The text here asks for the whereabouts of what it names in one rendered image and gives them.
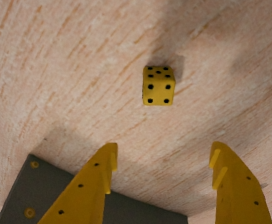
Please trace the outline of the yellow die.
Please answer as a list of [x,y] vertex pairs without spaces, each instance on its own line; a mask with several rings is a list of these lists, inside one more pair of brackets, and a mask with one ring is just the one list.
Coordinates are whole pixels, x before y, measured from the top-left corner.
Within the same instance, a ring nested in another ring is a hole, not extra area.
[[142,99],[146,106],[171,106],[176,80],[171,67],[144,67]]

